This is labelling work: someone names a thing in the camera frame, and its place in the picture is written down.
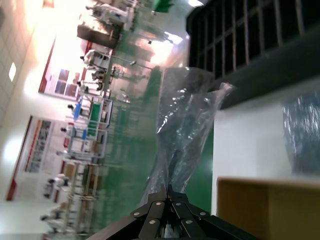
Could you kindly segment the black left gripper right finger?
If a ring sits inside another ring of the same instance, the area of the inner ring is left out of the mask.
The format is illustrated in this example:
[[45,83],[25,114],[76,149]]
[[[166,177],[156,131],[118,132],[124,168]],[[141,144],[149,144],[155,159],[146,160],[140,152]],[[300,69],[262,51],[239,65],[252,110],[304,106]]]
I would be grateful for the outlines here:
[[185,193],[167,188],[167,222],[179,238],[193,240],[255,240],[247,231],[191,204]]

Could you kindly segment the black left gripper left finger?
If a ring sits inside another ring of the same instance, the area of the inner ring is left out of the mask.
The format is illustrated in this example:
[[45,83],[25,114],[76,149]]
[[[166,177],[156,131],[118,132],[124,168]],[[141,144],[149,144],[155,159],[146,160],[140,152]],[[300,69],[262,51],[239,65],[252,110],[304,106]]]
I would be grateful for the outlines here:
[[98,231],[88,239],[152,240],[158,238],[166,198],[167,190],[162,185],[159,192],[148,195],[146,204],[132,211],[130,215]]

